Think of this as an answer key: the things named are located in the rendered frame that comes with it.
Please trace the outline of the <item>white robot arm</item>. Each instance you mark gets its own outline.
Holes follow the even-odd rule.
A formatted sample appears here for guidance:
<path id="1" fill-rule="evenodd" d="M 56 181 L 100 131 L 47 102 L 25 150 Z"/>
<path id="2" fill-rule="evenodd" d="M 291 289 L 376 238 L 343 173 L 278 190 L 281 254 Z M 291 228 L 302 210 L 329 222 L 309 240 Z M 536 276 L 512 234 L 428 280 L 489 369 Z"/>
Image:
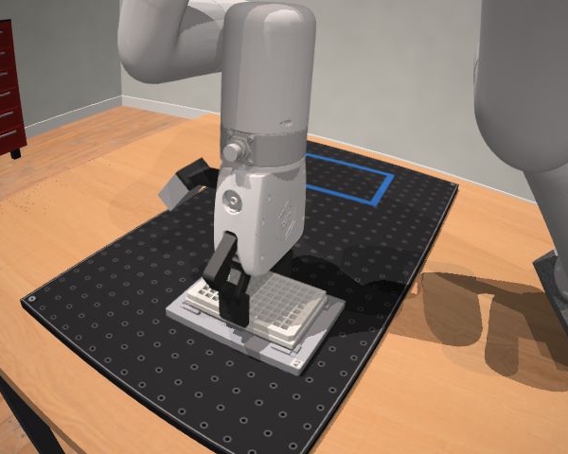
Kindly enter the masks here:
<path id="1" fill-rule="evenodd" d="M 117 45 L 127 73 L 143 83 L 222 72 L 221 154 L 270 167 L 306 155 L 315 36 L 313 12 L 297 4 L 123 0 Z M 500 160 L 524 172 L 568 300 L 568 0 L 482 0 L 473 82 L 478 129 Z M 203 186 L 217 189 L 218 175 L 202 157 L 158 197 L 172 211 Z"/>

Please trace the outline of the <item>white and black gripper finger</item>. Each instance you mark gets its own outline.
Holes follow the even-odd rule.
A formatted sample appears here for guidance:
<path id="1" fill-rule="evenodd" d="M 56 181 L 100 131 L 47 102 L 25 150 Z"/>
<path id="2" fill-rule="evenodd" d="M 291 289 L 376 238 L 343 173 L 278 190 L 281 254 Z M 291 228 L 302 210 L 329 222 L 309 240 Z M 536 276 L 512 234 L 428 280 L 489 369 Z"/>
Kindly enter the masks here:
<path id="1" fill-rule="evenodd" d="M 219 292 L 221 318 L 245 328 L 249 324 L 250 295 L 246 290 L 251 276 L 245 273 L 240 263 L 232 260 L 237 250 L 238 237 L 226 230 L 204 270 L 203 279 L 211 289 Z M 241 271 L 238 285 L 227 281 L 231 268 Z"/>
<path id="2" fill-rule="evenodd" d="M 293 250 L 289 249 L 287 253 L 270 269 L 270 271 L 291 278 L 292 262 Z"/>

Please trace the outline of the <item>blue tape outline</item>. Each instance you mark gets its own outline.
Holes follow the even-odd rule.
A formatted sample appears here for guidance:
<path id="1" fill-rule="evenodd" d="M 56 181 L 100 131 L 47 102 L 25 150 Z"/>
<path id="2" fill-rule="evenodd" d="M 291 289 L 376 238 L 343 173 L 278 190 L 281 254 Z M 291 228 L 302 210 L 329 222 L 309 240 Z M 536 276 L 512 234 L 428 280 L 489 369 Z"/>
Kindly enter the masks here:
<path id="1" fill-rule="evenodd" d="M 371 168 L 367 168 L 367 167 L 363 167 L 363 166 L 356 166 L 356 165 L 353 165 L 353 164 L 349 164 L 349 163 L 345 163 L 345 162 L 341 162 L 341 161 L 337 161 L 337 160 L 333 160 L 333 159 L 329 159 L 329 158 L 326 158 L 326 157 L 317 156 L 317 155 L 313 155 L 313 154 L 309 154 L 309 153 L 306 153 L 306 156 L 315 157 L 315 158 L 331 161 L 331 162 L 346 165 L 346 166 L 353 166 L 353 167 L 357 167 L 357 168 L 360 168 L 360 169 L 364 169 L 364 170 L 376 172 L 376 173 L 379 173 L 379 174 L 382 174 L 382 175 L 386 175 L 387 177 L 385 178 L 381 187 L 379 188 L 379 190 L 377 191 L 377 193 L 375 194 L 375 196 L 373 197 L 373 199 L 371 201 L 359 199 L 359 198 L 352 197 L 352 196 L 349 196 L 349 195 L 346 195 L 346 194 L 342 194 L 342 193 L 338 193 L 338 192 L 334 192 L 334 191 L 327 190 L 327 189 L 324 189 L 324 188 L 320 188 L 320 187 L 316 187 L 316 186 L 313 186 L 313 185 L 306 184 L 306 187 L 310 188 L 310 189 L 318 190 L 318 191 L 321 191 L 321 192 L 329 193 L 329 194 L 332 194 L 332 195 L 335 195 L 335 196 L 343 197 L 343 198 L 354 200 L 354 201 L 363 202 L 363 203 L 370 204 L 370 205 L 373 205 L 373 206 L 377 206 L 377 204 L 380 201 L 380 199 L 381 199 L 383 193 L 385 192 L 386 188 L 388 187 L 388 185 L 391 183 L 392 179 L 395 176 L 393 174 L 381 172 L 379 170 L 375 170 L 375 169 L 371 169 Z"/>

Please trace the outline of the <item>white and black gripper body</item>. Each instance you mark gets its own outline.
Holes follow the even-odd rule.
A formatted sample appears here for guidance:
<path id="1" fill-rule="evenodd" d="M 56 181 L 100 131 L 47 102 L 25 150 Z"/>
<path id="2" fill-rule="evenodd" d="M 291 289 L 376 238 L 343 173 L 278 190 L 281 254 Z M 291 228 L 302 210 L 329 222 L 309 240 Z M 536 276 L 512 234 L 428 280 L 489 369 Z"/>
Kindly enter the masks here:
<path id="1" fill-rule="evenodd" d="M 221 152 L 220 158 L 215 251 L 226 230 L 236 234 L 243 270 L 253 277 L 262 276 L 304 231 L 306 155 L 296 163 L 270 167 L 230 162 Z"/>

